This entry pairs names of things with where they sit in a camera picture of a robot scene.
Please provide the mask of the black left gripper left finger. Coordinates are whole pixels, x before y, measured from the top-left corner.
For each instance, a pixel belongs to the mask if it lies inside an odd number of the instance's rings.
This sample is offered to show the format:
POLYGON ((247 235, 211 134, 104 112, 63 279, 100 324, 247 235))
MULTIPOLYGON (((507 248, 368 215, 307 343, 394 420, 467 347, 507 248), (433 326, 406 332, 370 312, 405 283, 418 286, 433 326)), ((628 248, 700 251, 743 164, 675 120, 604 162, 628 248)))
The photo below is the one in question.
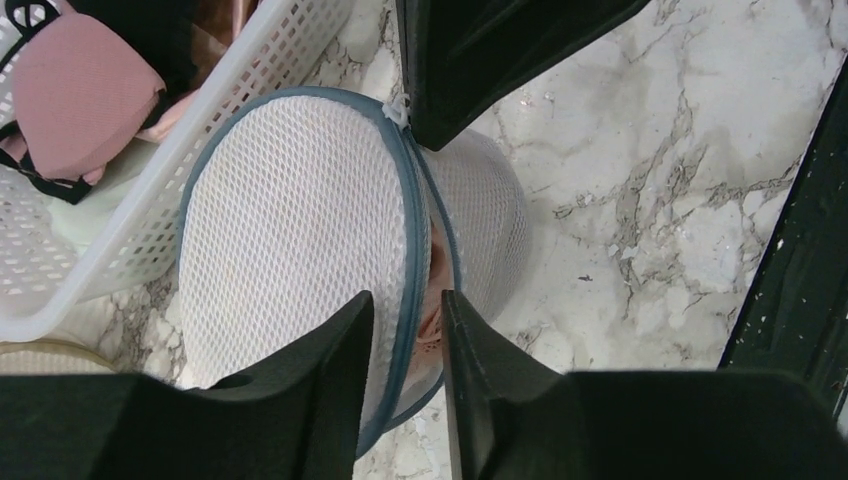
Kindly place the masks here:
POLYGON ((143 374, 1 381, 5 479, 348 479, 374 302, 208 389, 143 374))

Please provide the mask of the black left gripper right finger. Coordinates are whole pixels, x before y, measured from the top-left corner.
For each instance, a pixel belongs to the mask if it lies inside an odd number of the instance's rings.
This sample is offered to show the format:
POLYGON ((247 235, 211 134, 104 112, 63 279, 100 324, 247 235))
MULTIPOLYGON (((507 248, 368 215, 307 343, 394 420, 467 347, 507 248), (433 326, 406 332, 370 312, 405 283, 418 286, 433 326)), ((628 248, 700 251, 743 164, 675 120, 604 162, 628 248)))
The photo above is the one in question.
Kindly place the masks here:
POLYGON ((782 374, 560 374, 442 294, 456 479, 843 479, 847 443, 782 374))

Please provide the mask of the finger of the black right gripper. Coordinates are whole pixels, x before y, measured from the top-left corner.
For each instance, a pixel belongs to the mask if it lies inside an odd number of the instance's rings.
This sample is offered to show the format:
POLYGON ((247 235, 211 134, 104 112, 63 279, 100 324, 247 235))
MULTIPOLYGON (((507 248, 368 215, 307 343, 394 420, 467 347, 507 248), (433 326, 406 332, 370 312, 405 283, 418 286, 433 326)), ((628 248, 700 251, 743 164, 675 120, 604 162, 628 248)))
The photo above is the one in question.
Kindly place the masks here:
POLYGON ((642 11, 648 0, 401 0, 415 140, 440 150, 494 103, 642 11))

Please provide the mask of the peach lace bra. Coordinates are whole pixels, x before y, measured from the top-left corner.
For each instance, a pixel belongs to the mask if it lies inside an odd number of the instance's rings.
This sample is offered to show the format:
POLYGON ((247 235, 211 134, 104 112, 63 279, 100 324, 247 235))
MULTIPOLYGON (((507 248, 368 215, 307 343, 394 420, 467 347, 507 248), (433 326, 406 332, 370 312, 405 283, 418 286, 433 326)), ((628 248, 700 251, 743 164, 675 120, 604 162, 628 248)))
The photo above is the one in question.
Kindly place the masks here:
POLYGON ((430 265, 418 333, 413 345, 403 392, 422 382, 441 362, 441 293, 453 288, 448 244, 439 226, 431 222, 430 265))

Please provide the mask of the white mesh laundry bag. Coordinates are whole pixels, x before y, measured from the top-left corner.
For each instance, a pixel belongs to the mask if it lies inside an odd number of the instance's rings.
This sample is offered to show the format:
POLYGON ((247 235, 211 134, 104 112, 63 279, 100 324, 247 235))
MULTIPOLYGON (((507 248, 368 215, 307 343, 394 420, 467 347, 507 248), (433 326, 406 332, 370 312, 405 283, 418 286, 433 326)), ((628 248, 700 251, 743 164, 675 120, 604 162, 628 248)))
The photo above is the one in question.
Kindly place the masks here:
POLYGON ((369 291, 374 333, 360 420, 365 453, 417 413, 443 363, 403 392, 443 232, 453 288, 488 321, 512 300, 532 247, 513 166, 472 130, 430 151, 391 104, 297 87, 245 105, 207 143, 183 192, 177 258, 186 365, 209 387, 369 291))

